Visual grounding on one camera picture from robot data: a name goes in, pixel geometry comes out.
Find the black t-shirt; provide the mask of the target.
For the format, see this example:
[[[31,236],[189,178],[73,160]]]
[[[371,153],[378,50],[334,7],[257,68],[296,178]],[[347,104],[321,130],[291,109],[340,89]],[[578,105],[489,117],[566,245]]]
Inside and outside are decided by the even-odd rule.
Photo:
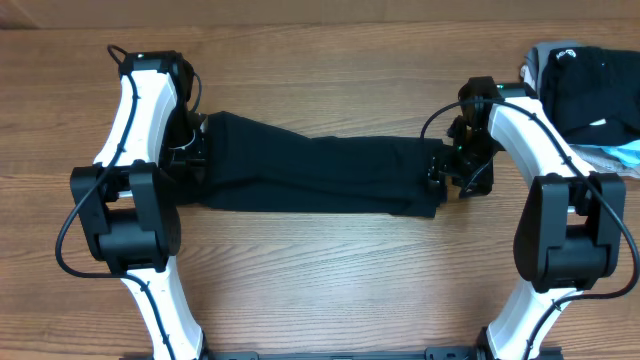
[[[432,218],[445,188],[428,180],[441,140],[308,138],[229,112],[211,114],[201,183],[180,205],[242,212],[383,213]]]

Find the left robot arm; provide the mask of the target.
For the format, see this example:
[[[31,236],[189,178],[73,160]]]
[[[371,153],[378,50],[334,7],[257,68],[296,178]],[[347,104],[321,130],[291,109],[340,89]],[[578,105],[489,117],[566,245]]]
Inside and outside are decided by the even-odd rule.
[[[104,262],[105,279],[130,292],[146,325],[154,359],[206,359],[206,336],[196,322],[178,274],[181,223],[175,195],[198,184],[205,170],[202,85],[176,51],[128,52],[107,48],[118,67],[121,98],[110,133],[92,165],[70,177],[74,207],[57,236],[55,257],[71,268],[64,238],[81,223],[91,255]]]

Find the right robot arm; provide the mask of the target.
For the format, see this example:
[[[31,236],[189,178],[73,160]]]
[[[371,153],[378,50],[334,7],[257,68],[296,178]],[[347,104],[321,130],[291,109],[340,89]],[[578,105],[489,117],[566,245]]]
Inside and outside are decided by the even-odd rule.
[[[570,303],[601,297],[591,289],[613,274],[620,241],[631,237],[623,222],[625,184],[575,154],[526,83],[474,77],[455,105],[461,113],[447,132],[453,142],[429,160],[428,187],[440,196],[448,185],[462,198],[487,195],[494,157],[506,152],[529,188],[513,241],[520,278],[475,344],[430,347],[425,356],[560,359],[560,348],[542,345],[545,336]]]

